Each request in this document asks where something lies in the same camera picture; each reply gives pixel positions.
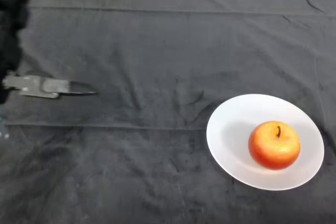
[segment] red apple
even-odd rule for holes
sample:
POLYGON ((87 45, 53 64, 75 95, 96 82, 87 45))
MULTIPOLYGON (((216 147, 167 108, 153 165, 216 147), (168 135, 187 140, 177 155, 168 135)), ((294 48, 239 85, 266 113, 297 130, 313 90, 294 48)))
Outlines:
POLYGON ((252 158, 269 169, 283 169, 297 159, 300 140, 289 125, 282 122, 266 122, 257 126, 248 140, 252 158))

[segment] apple stem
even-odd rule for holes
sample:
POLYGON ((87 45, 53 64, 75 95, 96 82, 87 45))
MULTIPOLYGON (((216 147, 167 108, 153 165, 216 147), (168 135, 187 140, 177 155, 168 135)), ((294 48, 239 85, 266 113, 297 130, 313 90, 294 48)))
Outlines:
POLYGON ((280 128, 280 126, 278 126, 278 129, 279 129, 279 133, 278 133, 277 137, 280 137, 280 134, 281 134, 281 128, 280 128))

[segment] table surface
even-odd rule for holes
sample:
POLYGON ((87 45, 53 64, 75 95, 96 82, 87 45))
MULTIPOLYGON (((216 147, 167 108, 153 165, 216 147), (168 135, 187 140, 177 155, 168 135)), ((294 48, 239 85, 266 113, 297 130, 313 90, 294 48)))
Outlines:
POLYGON ((11 94, 0 222, 335 223, 335 18, 336 0, 31 0, 21 71, 100 93, 11 94), (207 120, 246 93, 315 121, 311 181, 259 190, 214 162, 207 120))

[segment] white plate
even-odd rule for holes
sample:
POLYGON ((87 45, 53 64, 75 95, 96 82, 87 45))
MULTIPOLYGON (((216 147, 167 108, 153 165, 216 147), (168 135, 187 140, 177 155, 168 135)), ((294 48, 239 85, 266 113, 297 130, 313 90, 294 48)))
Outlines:
POLYGON ((277 97, 246 94, 222 103, 206 129, 210 152, 219 165, 237 180, 265 190, 286 190, 309 181, 320 169, 324 146, 312 119, 295 105, 277 97), (297 160, 286 169, 269 170, 258 165, 248 150, 252 130, 267 121, 281 121, 300 137, 297 160))

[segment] black cloth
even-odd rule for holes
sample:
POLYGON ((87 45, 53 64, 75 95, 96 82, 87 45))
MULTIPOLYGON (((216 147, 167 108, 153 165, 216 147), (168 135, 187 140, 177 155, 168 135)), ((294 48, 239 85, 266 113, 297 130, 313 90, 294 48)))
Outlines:
POLYGON ((336 222, 336 0, 31 0, 30 12, 22 71, 100 93, 11 93, 1 224, 336 222), (325 156, 311 181, 259 190, 214 162, 207 120, 246 93, 315 121, 325 156))

